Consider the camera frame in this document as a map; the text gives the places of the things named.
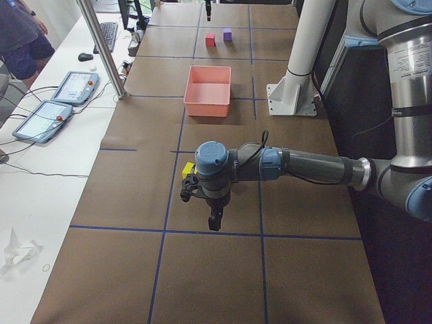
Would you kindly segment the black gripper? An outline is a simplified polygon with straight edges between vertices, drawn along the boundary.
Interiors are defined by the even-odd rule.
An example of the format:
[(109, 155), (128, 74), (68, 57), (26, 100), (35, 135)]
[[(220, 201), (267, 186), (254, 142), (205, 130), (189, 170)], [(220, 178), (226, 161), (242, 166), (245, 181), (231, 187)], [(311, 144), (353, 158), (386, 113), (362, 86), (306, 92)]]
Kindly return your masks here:
[(218, 232), (221, 229), (221, 220), (223, 218), (223, 208), (226, 207), (231, 200), (231, 192), (220, 198), (206, 198), (206, 203), (211, 207), (211, 214), (208, 218), (209, 229)]

